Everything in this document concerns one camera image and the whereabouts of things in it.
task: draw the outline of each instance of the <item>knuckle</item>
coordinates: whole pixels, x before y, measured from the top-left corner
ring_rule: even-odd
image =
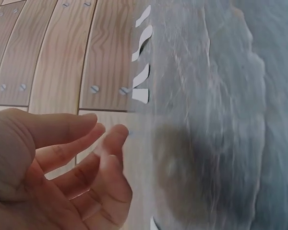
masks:
[[[56,155],[56,158],[59,162],[68,163],[65,151],[60,145],[52,146],[52,151]]]

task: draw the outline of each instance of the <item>hand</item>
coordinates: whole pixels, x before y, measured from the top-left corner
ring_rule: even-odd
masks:
[[[72,160],[105,132],[94,114],[33,115],[0,112],[0,230],[118,230],[132,198],[122,146],[114,126],[71,171],[45,174]]]

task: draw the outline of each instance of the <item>rock surface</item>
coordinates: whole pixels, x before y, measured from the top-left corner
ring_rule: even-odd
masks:
[[[142,0],[139,170],[162,230],[288,230],[288,0]]]

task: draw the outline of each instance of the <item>wooden floor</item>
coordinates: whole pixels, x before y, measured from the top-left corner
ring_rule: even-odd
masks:
[[[132,11],[133,0],[0,0],[0,110],[97,111],[106,128],[128,126],[133,114],[125,112],[129,96],[120,88],[131,84]],[[134,143],[131,137],[125,146],[125,173],[139,191],[132,205],[139,209]],[[70,170],[89,151],[47,177]],[[141,230],[141,212],[132,212],[124,229]]]

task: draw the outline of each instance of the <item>finger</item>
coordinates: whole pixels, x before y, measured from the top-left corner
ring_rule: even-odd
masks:
[[[35,148],[70,143],[88,134],[97,123],[95,114],[34,115],[18,109],[0,112],[31,138]]]
[[[99,170],[106,193],[101,197],[101,210],[87,218],[85,223],[91,229],[120,229],[128,216],[132,190],[116,156],[103,154]]]
[[[67,173],[52,179],[67,199],[87,191],[99,170],[100,157],[93,152]]]
[[[128,134],[129,131],[126,126],[115,125],[97,146],[95,153],[100,155],[102,152],[107,152],[109,155],[115,155],[123,165],[122,146]]]
[[[83,159],[83,161],[77,164],[74,169],[53,179],[52,181],[69,199],[87,191],[90,186],[92,186],[96,178],[96,173],[98,173],[101,154],[117,154],[120,155],[120,158],[122,159],[121,149],[124,145],[127,135],[128,130],[125,126],[114,126],[104,137],[103,141],[98,144],[94,151],[91,152],[85,159]]]
[[[71,203],[78,210],[81,220],[95,215],[102,208],[100,197],[92,189],[72,199]]]
[[[97,123],[86,136],[68,144],[53,145],[36,150],[36,160],[44,174],[70,162],[78,153],[86,150],[105,132],[105,127]]]

